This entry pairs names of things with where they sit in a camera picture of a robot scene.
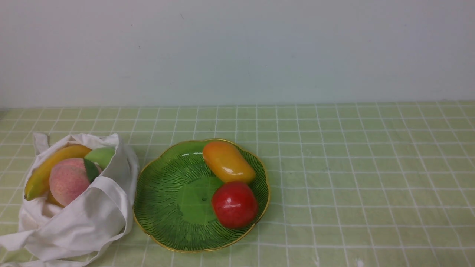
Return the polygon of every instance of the yellow banana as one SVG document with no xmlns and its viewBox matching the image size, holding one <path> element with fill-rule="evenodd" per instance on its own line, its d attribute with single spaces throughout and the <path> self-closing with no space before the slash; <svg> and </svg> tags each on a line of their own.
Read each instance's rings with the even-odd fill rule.
<svg viewBox="0 0 475 267">
<path fill-rule="evenodd" d="M 46 202 L 54 204 L 54 205 L 59 206 L 61 208 L 64 208 L 64 206 L 59 204 L 59 202 L 55 199 L 55 197 L 53 197 L 53 194 L 51 194 L 51 191 L 49 191 L 49 193 L 48 193 L 48 198 L 46 199 Z"/>
<path fill-rule="evenodd" d="M 25 199 L 35 199 L 49 190 L 49 175 L 58 162 L 70 158 L 84 158 L 89 152 L 91 149 L 83 145 L 67 146 L 56 151 L 32 172 L 25 186 Z"/>
</svg>

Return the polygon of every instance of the wall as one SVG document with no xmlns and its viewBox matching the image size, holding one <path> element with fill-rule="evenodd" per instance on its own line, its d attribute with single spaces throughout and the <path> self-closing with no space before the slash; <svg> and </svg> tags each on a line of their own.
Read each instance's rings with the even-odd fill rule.
<svg viewBox="0 0 475 267">
<path fill-rule="evenodd" d="M 0 107 L 475 99 L 472 0 L 4 0 Z"/>
</svg>

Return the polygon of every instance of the green plate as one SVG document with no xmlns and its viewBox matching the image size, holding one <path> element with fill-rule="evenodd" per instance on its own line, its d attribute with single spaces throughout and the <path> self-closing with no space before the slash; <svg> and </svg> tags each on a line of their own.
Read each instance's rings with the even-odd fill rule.
<svg viewBox="0 0 475 267">
<path fill-rule="evenodd" d="M 235 145 L 256 171 L 249 186 L 259 211 L 242 229 L 223 227 L 211 206 L 211 198 L 223 182 L 208 168 L 202 151 L 216 140 Z M 228 140 L 209 139 L 178 143 L 149 163 L 139 175 L 133 211 L 138 225 L 159 245 L 173 251 L 200 252 L 238 242 L 261 219 L 269 202 L 270 186 L 262 162 Z"/>
</svg>

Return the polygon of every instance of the red fruit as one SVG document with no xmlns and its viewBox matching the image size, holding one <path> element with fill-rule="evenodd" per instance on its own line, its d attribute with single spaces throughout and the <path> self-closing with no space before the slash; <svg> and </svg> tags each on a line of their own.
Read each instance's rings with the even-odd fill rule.
<svg viewBox="0 0 475 267">
<path fill-rule="evenodd" d="M 222 185 L 211 199 L 216 217 L 226 228 L 238 229 L 248 225 L 257 215 L 254 193 L 241 181 Z"/>
</svg>

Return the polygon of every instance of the white cloth bag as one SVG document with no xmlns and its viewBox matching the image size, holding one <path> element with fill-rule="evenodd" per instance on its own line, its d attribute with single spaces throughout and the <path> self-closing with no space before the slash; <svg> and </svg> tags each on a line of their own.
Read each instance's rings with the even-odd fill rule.
<svg viewBox="0 0 475 267">
<path fill-rule="evenodd" d="M 28 172 L 67 143 L 91 149 L 115 147 L 110 164 L 92 184 L 65 208 L 45 202 L 45 197 L 23 200 L 18 232 L 0 236 L 0 248 L 26 248 L 39 260 L 3 263 L 0 267 L 82 267 L 100 257 L 109 245 L 128 234 L 133 224 L 138 158 L 117 135 L 99 138 L 90 134 L 71 134 L 48 146 L 48 137 L 34 133 L 35 161 Z M 87 262 L 66 258 L 98 252 Z"/>
</svg>

